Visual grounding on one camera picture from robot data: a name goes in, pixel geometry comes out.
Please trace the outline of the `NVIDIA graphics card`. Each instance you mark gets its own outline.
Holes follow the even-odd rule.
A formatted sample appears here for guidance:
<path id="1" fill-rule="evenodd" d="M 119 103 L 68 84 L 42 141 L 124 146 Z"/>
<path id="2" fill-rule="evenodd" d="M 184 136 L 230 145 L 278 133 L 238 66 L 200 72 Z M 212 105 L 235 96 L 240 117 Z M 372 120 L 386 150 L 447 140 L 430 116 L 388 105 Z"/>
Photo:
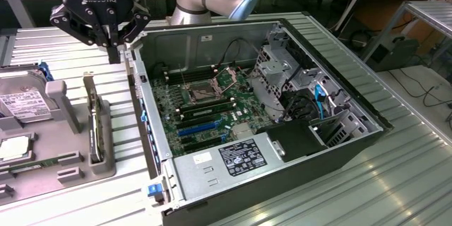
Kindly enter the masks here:
<path id="1" fill-rule="evenodd" d="M 92 72 L 84 72 L 83 81 L 88 95 L 87 103 L 88 103 L 88 124 L 90 124 L 90 158 L 91 162 L 95 164 L 100 163 L 104 159 L 104 140 L 102 123 L 103 102 L 98 94 Z"/>

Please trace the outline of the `green motherboard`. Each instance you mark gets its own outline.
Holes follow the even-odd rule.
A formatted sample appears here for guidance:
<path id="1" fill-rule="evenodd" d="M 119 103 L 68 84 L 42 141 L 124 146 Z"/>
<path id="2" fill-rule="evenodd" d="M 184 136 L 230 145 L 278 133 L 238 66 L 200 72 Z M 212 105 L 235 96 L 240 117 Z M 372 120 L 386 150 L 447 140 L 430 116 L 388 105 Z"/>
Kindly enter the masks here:
<path id="1" fill-rule="evenodd" d="M 216 76 L 219 71 L 227 67 L 211 68 Z M 163 77 L 160 79 L 155 79 L 151 83 L 158 110 L 162 117 L 164 133 L 175 157 L 187 155 L 183 149 L 184 145 L 180 143 L 180 140 L 184 137 L 196 137 L 199 141 L 203 141 L 220 136 L 222 144 L 224 144 L 251 136 L 236 136 L 232 133 L 232 127 L 235 125 L 240 123 L 248 123 L 255 134 L 258 129 L 272 125 L 283 113 L 283 110 L 278 108 L 278 106 L 274 104 L 274 101 L 264 102 L 263 99 L 258 97 L 256 86 L 252 83 L 251 69 L 243 69 L 242 67 L 231 68 L 234 68 L 236 71 L 238 83 L 226 91 L 223 95 L 218 96 L 218 98 L 200 103 L 194 104 L 190 102 L 188 91 L 183 88 L 183 84 L 167 84 L 167 74 L 163 74 Z M 191 83 L 210 82 L 211 79 Z M 180 116 L 180 109 L 196 109 L 198 107 L 210 106 L 230 101 L 236 102 L 236 107 L 227 112 L 188 120 L 183 119 Z M 178 136 L 179 131 L 215 121 L 219 122 L 219 127 L 216 129 L 207 130 L 183 137 Z"/>

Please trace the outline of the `CPU socket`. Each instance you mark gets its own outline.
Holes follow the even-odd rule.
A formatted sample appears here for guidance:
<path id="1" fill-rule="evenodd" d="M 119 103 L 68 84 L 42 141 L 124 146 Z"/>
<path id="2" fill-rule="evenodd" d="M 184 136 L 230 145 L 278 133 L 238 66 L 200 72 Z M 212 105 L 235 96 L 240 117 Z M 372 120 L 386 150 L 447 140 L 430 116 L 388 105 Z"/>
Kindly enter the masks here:
<path id="1" fill-rule="evenodd" d="M 194 104 L 218 98 L 218 92 L 211 82 L 191 83 L 187 91 L 190 102 Z"/>

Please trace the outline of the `RAM stick with label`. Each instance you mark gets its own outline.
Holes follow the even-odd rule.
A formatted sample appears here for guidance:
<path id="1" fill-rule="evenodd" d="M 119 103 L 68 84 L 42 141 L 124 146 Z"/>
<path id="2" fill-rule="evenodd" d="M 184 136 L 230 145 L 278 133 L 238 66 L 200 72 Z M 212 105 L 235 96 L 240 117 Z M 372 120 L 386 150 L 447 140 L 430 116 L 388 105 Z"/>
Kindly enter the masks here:
<path id="1" fill-rule="evenodd" d="M 187 120 L 195 119 L 199 117 L 204 117 L 204 116 L 210 116 L 214 114 L 227 112 L 235 109 L 235 107 L 236 107 L 236 102 L 230 101 L 230 102 L 219 103 L 215 105 L 198 107 L 196 109 L 184 109 L 184 110 L 180 109 L 180 116 L 183 117 L 183 119 L 187 119 Z"/>

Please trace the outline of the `perforated silver disk bay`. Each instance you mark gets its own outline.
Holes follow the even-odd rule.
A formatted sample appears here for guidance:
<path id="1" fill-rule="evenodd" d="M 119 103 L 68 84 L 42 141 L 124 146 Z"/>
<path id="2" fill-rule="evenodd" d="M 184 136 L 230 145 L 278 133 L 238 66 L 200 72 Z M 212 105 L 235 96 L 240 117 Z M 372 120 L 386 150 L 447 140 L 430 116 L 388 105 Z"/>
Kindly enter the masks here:
<path id="1" fill-rule="evenodd" d="M 267 44 L 260 49 L 252 80 L 279 98 L 286 91 L 308 88 L 319 72 L 322 69 L 302 49 L 276 48 Z"/>

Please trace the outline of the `grey parts rack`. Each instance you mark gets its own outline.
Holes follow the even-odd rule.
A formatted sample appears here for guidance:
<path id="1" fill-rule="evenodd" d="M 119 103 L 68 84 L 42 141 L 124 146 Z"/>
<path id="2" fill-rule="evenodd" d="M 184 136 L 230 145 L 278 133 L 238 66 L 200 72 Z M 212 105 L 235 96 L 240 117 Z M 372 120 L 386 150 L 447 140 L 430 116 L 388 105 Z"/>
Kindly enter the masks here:
<path id="1" fill-rule="evenodd" d="M 62 189 L 108 178 L 116 173 L 112 141 L 111 108 L 102 98 L 104 159 L 90 158 L 88 103 L 72 105 L 64 81 L 48 82 L 46 94 L 56 101 L 52 118 L 22 123 L 15 117 L 0 117 L 0 142 L 28 136 L 30 151 L 24 158 L 0 161 L 0 168 L 32 161 L 58 158 L 59 164 L 20 173 L 0 173 L 0 206 Z"/>

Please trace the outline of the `long black expansion slot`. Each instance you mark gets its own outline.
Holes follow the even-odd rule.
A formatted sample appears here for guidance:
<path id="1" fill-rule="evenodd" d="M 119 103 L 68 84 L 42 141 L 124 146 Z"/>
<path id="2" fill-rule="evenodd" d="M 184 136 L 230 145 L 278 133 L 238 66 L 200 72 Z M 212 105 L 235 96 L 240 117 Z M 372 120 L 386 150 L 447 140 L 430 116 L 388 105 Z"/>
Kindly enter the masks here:
<path id="1" fill-rule="evenodd" d="M 216 142 L 222 142 L 222 137 L 218 136 L 215 138 L 211 138 L 211 139 L 207 139 L 207 140 L 203 140 L 203 141 L 199 141 L 196 139 L 196 137 L 184 137 L 182 140 L 180 140 L 180 143 L 187 146 L 187 145 L 192 145 L 192 144 L 199 144 L 200 146 L 207 146 L 208 144 L 214 144 Z"/>
<path id="2" fill-rule="evenodd" d="M 184 152 L 187 154 L 190 153 L 194 153 L 194 152 L 198 152 L 198 151 L 202 151 L 204 149 L 208 149 L 208 148 L 212 148 L 218 145 L 222 144 L 222 141 L 220 142 L 214 142 L 214 143 L 195 143 L 195 144 L 190 144 L 187 146 L 184 146 Z"/>

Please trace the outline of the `green RAM stick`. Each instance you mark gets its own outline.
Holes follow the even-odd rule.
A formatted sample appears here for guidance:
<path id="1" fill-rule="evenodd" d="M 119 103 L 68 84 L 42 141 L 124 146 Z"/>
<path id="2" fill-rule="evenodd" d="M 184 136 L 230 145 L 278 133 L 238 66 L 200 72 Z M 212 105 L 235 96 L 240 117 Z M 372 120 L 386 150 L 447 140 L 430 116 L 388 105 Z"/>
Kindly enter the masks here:
<path id="1" fill-rule="evenodd" d="M 32 162 L 20 164 L 20 165 L 6 166 L 6 167 L 0 168 L 0 173 L 2 172 L 11 172 L 11 173 L 16 174 L 16 173 L 20 173 L 20 172 L 24 172 L 24 171 L 51 167 L 51 166 L 55 166 L 58 164 L 59 164 L 58 158 L 51 158 L 51 159 L 46 159 L 46 160 L 32 161 Z"/>

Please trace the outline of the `silver power supply unit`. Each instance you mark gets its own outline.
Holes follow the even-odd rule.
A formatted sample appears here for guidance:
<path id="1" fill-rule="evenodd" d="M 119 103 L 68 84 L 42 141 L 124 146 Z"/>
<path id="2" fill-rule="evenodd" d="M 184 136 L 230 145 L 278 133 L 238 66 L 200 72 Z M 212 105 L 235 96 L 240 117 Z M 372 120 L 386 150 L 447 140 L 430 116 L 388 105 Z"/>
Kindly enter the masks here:
<path id="1" fill-rule="evenodd" d="M 178 157 L 174 162 L 188 202 L 226 192 L 284 166 L 267 133 Z"/>

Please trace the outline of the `black plastic cover box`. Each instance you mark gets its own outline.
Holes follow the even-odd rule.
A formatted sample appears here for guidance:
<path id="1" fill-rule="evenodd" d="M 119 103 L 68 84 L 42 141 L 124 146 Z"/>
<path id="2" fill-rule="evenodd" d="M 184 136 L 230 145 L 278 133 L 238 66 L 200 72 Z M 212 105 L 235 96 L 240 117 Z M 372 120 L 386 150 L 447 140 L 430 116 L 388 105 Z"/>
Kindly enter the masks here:
<path id="1" fill-rule="evenodd" d="M 295 119 L 258 129 L 256 134 L 267 133 L 271 142 L 276 142 L 283 150 L 284 162 L 310 156 L 327 149 L 310 129 L 310 123 Z"/>

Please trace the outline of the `slotted silver disk bay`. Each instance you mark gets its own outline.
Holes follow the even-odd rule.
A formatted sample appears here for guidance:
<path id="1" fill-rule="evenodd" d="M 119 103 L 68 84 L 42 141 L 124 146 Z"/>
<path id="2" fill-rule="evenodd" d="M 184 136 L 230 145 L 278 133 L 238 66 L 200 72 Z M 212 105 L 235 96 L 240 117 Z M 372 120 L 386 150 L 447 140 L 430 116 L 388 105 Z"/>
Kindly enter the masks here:
<path id="1" fill-rule="evenodd" d="M 344 110 L 331 117 L 311 120 L 310 124 L 323 144 L 328 147 L 334 147 L 368 133 L 367 127 L 350 110 Z"/>

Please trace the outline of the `dark grey machine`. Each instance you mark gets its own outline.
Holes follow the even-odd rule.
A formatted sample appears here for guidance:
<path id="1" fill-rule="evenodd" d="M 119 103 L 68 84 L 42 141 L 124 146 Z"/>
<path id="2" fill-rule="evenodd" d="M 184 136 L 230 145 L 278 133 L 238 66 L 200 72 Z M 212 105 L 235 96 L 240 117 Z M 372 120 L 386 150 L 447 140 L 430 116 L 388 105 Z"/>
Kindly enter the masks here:
<path id="1" fill-rule="evenodd" d="M 419 46 L 418 39 L 402 35 L 390 36 L 371 54 L 368 66 L 376 73 L 402 68 L 415 55 Z"/>

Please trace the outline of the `open black PC case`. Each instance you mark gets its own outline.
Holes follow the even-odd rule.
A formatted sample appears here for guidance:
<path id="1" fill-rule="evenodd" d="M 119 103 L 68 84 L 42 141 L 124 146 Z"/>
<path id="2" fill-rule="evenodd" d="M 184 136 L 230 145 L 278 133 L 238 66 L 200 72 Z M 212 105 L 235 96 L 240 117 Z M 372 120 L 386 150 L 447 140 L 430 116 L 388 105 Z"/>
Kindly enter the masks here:
<path id="1" fill-rule="evenodd" d="M 138 120 L 140 141 L 151 182 L 144 186 L 150 212 L 164 226 L 208 225 L 256 203 L 340 169 L 352 158 L 392 129 L 391 123 L 366 99 L 356 84 L 346 75 L 348 70 L 364 74 L 364 65 L 347 55 L 346 47 L 314 18 L 295 24 L 288 19 L 256 18 L 244 22 L 219 22 L 203 25 L 158 26 L 142 32 L 143 47 L 136 61 L 127 59 L 130 88 Z M 274 173 L 202 200 L 184 199 L 178 178 L 175 157 L 166 137 L 151 83 L 166 70 L 200 67 L 242 67 L 256 65 L 264 45 L 302 49 L 322 69 L 308 88 L 286 91 L 278 98 L 254 81 L 258 97 L 274 104 L 283 113 L 274 124 L 295 119 L 331 117 L 350 110 L 368 129 L 359 138 L 326 150 L 284 162 Z M 147 196 L 146 188 L 162 183 L 163 195 Z"/>

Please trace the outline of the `aluminium profile frame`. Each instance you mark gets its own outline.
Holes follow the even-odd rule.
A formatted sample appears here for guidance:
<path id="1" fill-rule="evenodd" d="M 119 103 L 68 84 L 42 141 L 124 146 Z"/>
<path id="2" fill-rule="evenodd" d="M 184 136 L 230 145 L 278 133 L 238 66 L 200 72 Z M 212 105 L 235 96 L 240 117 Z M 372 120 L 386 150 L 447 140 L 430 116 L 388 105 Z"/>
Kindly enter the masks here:
<path id="1" fill-rule="evenodd" d="M 0 66 L 11 64 L 18 29 L 0 29 Z"/>

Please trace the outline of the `aluminium frame table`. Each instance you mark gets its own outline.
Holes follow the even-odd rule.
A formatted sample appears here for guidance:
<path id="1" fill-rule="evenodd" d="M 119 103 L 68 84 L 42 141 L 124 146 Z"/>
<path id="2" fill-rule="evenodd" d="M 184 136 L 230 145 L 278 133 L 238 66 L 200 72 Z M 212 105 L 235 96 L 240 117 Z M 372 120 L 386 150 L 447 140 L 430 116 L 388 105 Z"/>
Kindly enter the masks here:
<path id="1" fill-rule="evenodd" d="M 435 30 L 452 40 L 452 2 L 451 1 L 406 1 L 398 8 L 388 24 L 383 28 L 368 49 L 363 52 L 363 61 L 367 62 L 378 49 L 386 35 L 390 34 L 406 12 L 410 12 L 418 20 L 426 22 Z"/>

